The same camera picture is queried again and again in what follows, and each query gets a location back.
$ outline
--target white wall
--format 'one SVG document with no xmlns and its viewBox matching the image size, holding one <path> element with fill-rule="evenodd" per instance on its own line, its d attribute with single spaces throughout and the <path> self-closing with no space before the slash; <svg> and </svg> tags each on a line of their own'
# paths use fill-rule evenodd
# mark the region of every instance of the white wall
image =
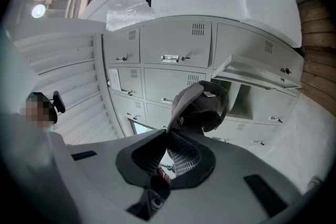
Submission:
<svg viewBox="0 0 336 224">
<path fill-rule="evenodd" d="M 105 99 L 95 61 L 95 36 L 103 30 L 104 24 L 88 20 L 44 19 L 15 35 L 15 46 L 39 75 L 33 91 L 49 99 L 59 91 L 65 103 L 55 132 L 68 144 L 118 138 L 119 123 L 110 117 L 111 100 Z"/>
</svg>

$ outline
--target white metal locker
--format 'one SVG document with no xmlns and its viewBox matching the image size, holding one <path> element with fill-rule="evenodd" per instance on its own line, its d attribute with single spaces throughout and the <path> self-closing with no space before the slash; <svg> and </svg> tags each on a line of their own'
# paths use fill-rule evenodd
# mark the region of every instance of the white metal locker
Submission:
<svg viewBox="0 0 336 224">
<path fill-rule="evenodd" d="M 168 69 L 145 68 L 144 73 L 146 99 L 170 105 L 180 91 L 205 79 L 203 73 Z"/>
<path fill-rule="evenodd" d="M 251 133 L 245 139 L 245 144 L 265 144 L 270 145 L 276 135 L 280 131 L 281 125 L 272 124 L 252 124 Z"/>
<path fill-rule="evenodd" d="M 114 90 L 114 92 L 143 98 L 140 68 L 113 67 L 110 69 L 117 69 L 119 73 L 121 91 Z"/>
<path fill-rule="evenodd" d="M 150 22 L 141 28 L 141 61 L 208 67 L 211 23 Z"/>
<path fill-rule="evenodd" d="M 280 92 L 266 91 L 251 87 L 246 102 L 251 109 L 253 120 L 257 123 L 282 123 L 290 117 L 296 98 Z"/>
<path fill-rule="evenodd" d="M 252 123 L 248 122 L 224 120 L 217 129 L 205 133 L 205 135 L 239 145 L 246 139 L 246 135 L 250 134 L 251 126 Z"/>
<path fill-rule="evenodd" d="M 148 124 L 154 128 L 167 128 L 172 117 L 172 110 L 147 103 Z"/>
<path fill-rule="evenodd" d="M 117 108 L 117 113 L 120 116 L 128 117 L 132 120 L 146 123 L 143 102 L 114 94 L 113 105 Z"/>
<path fill-rule="evenodd" d="M 103 36 L 105 61 L 109 63 L 140 63 L 139 27 Z"/>
<path fill-rule="evenodd" d="M 252 31 L 225 24 L 218 24 L 214 69 L 220 67 L 230 55 L 239 55 L 280 67 L 278 58 L 281 46 Z"/>
</svg>

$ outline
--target shelf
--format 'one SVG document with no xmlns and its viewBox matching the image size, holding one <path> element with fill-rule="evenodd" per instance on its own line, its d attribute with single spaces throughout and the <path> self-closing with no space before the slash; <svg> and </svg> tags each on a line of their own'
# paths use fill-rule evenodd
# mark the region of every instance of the shelf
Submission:
<svg viewBox="0 0 336 224">
<path fill-rule="evenodd" d="M 228 94 L 228 97 L 229 97 L 229 104 L 227 106 L 227 113 L 231 112 L 231 110 L 232 110 L 232 108 L 235 104 L 236 98 L 238 96 L 241 84 L 230 82 L 230 81 L 225 81 L 225 80 L 219 80 L 219 79 L 211 79 L 211 82 L 214 82 L 214 83 L 222 86 L 223 88 L 225 88 L 227 90 L 227 94 Z"/>
<path fill-rule="evenodd" d="M 250 103 L 247 100 L 251 87 L 241 85 L 235 103 L 230 111 L 230 114 L 240 115 L 252 119 Z"/>
</svg>

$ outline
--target paper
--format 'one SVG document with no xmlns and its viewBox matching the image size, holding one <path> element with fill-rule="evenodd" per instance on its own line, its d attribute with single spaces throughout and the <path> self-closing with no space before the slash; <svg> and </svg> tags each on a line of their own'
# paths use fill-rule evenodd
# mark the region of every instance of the paper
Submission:
<svg viewBox="0 0 336 224">
<path fill-rule="evenodd" d="M 109 69 L 110 83 L 114 90 L 121 91 L 119 73 L 117 69 Z"/>
<path fill-rule="evenodd" d="M 216 97 L 213 93 L 210 92 L 203 92 L 206 97 Z"/>
</svg>

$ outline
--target locker vent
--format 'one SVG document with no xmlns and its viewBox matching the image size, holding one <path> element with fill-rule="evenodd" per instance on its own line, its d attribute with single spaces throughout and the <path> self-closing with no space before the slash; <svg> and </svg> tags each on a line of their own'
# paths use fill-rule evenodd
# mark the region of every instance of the locker vent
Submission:
<svg viewBox="0 0 336 224">
<path fill-rule="evenodd" d="M 188 75 L 188 82 L 187 82 L 188 86 L 194 84 L 197 81 L 198 81 L 198 76 L 196 76 L 196 75 Z"/>
<path fill-rule="evenodd" d="M 242 130 L 245 128 L 245 126 L 246 126 L 245 123 L 240 123 L 240 124 L 238 125 L 238 127 L 236 128 L 236 130 L 238 130 L 238 131 L 242 131 Z"/>
<path fill-rule="evenodd" d="M 137 79 L 138 78 L 138 74 L 137 74 L 137 70 L 136 69 L 131 69 L 131 78 L 133 78 L 133 79 Z"/>
<path fill-rule="evenodd" d="M 273 49 L 273 43 L 266 40 L 265 41 L 265 52 L 272 54 L 272 49 Z"/>
<path fill-rule="evenodd" d="M 135 30 L 129 31 L 128 39 L 129 40 L 135 40 Z"/>
<path fill-rule="evenodd" d="M 135 101 L 134 103 L 135 103 L 135 107 L 136 108 L 138 108 L 138 109 L 141 108 L 141 103 L 140 102 Z"/>
<path fill-rule="evenodd" d="M 193 36 L 204 36 L 204 24 L 193 24 Z"/>
</svg>

